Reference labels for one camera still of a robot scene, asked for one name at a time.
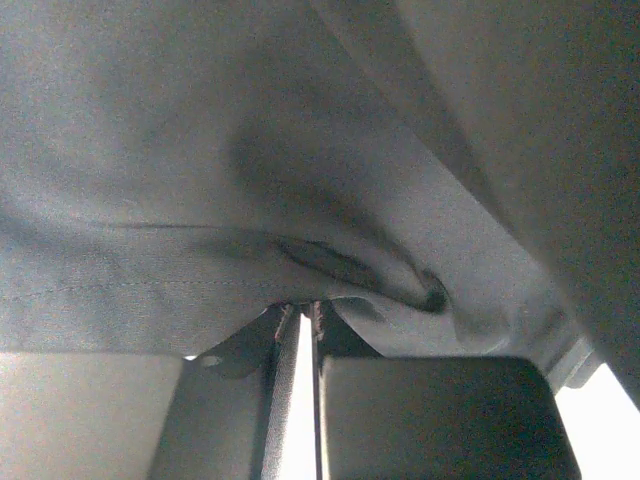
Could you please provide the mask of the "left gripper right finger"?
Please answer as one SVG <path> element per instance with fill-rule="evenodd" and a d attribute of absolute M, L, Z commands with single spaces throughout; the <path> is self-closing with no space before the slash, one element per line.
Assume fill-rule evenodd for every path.
<path fill-rule="evenodd" d="M 553 392 L 512 356 L 385 357 L 309 309 L 320 479 L 577 479 Z"/>

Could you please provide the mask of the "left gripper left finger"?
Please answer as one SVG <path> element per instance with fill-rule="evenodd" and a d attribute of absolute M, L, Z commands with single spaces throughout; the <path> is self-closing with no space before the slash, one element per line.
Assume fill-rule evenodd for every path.
<path fill-rule="evenodd" d="M 276 304 L 187 361 L 149 478 L 276 478 L 299 331 L 299 307 Z"/>

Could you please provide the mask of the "black shorts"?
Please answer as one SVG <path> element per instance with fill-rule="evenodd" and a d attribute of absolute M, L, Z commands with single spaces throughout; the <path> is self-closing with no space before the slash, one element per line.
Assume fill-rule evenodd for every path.
<path fill-rule="evenodd" d="M 639 394 L 635 1 L 5 1 L 1 347 L 389 356 Z"/>

